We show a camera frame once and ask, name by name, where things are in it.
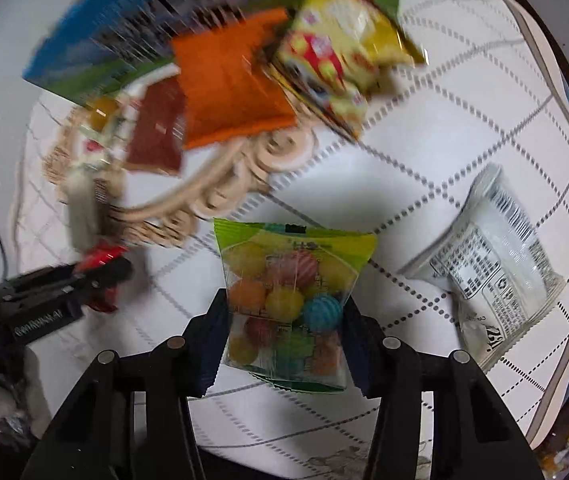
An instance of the round table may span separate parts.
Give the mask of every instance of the round table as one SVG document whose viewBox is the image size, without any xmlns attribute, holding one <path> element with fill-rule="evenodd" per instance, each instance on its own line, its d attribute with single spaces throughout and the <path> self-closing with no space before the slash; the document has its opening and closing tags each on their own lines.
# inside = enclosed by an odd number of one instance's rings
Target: round table
<svg viewBox="0 0 569 480">
<path fill-rule="evenodd" d="M 373 99 L 362 141 L 314 128 L 317 146 L 303 167 L 272 174 L 268 192 L 249 192 L 222 216 L 376 233 L 378 248 L 353 294 L 360 310 L 387 335 L 447 355 L 462 346 L 452 297 L 396 272 L 447 230 L 485 164 L 501 164 L 567 280 L 551 313 L 488 373 L 536 446 L 569 381 L 569 102 L 561 73 L 535 21 L 511 0 L 401 0 L 399 20 L 428 51 L 429 66 L 392 70 L 393 92 Z M 44 92 L 25 134 L 21 272 L 77 258 L 64 206 L 42 176 L 42 158 L 71 108 Z M 188 152 L 183 179 L 218 149 Z M 124 202 L 178 184 L 130 176 Z M 32 345 L 52 413 L 98 352 L 150 350 L 180 334 L 224 286 L 209 219 L 199 219 L 182 248 L 152 244 L 135 252 L 146 272 L 127 285 L 116 314 L 88 312 Z M 144 402 L 136 398 L 141 414 Z M 362 474 L 378 405 L 353 386 L 331 396 L 287 393 L 225 366 L 207 396 L 189 404 L 197 442 L 213 453 L 286 478 L 349 479 Z M 432 435 L 433 396 L 425 393 L 419 478 L 429 477 Z"/>
</svg>

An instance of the white snack packet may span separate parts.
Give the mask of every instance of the white snack packet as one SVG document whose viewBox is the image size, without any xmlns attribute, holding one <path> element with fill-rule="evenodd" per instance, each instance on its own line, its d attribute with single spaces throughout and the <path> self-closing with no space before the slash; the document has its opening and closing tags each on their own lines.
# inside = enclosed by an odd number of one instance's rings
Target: white snack packet
<svg viewBox="0 0 569 480">
<path fill-rule="evenodd" d="M 549 313 L 565 285 L 496 164 L 474 179 L 449 231 L 400 272 L 455 292 L 466 347 L 485 371 Z"/>
</svg>

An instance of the yellow snack packet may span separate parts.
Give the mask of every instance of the yellow snack packet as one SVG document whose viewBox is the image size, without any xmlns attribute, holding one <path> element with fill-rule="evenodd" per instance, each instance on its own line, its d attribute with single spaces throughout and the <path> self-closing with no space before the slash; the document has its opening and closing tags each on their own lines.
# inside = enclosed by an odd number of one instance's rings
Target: yellow snack packet
<svg viewBox="0 0 569 480">
<path fill-rule="evenodd" d="M 373 0 L 305 0 L 273 61 L 280 83 L 356 138 L 381 67 L 424 62 Z"/>
</svg>

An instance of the blue striped candy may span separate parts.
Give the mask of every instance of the blue striped candy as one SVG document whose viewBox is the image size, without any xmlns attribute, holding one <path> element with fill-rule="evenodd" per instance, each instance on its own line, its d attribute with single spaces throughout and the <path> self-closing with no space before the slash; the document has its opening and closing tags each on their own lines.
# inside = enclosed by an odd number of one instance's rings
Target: blue striped candy
<svg viewBox="0 0 569 480">
<path fill-rule="evenodd" d="M 303 319 L 311 332 L 335 330 L 342 321 L 340 301 L 329 294 L 317 294 L 305 303 Z"/>
</svg>

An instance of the diamond grid pattern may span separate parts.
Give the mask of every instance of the diamond grid pattern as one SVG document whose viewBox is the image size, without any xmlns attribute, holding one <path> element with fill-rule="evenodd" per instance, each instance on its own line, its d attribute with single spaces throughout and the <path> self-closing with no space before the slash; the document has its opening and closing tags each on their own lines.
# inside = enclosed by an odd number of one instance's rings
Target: diamond grid pattern
<svg viewBox="0 0 569 480">
<path fill-rule="evenodd" d="M 319 128 L 315 158 L 274 176 L 271 194 L 248 195 L 229 218 L 375 232 L 378 249 L 354 290 L 360 308 L 414 348 L 449 354 L 461 346 L 451 296 L 395 272 L 446 231 L 485 163 L 502 164 L 568 281 L 551 313 L 488 374 L 526 431 L 569 338 L 569 123 L 502 0 L 401 0 L 401 21 L 426 47 L 430 65 L 393 71 L 392 89 L 372 103 L 361 143 Z M 43 94 L 25 134 L 16 236 L 22 271 L 73 258 L 64 206 L 41 175 L 42 154 L 70 107 Z M 129 185 L 140 182 L 130 178 Z M 129 198 L 143 196 L 143 187 Z M 151 283 L 128 290 L 117 314 L 105 320 L 89 312 L 37 342 L 52 409 L 101 349 L 146 351 L 204 312 L 224 283 L 218 258 L 211 225 L 201 221 L 183 249 L 148 248 Z M 290 478 L 358 478 L 377 407 L 353 387 L 340 396 L 290 394 L 226 367 L 207 397 L 190 402 L 202 446 Z M 426 393 L 426 459 L 432 434 L 433 396 Z"/>
</svg>

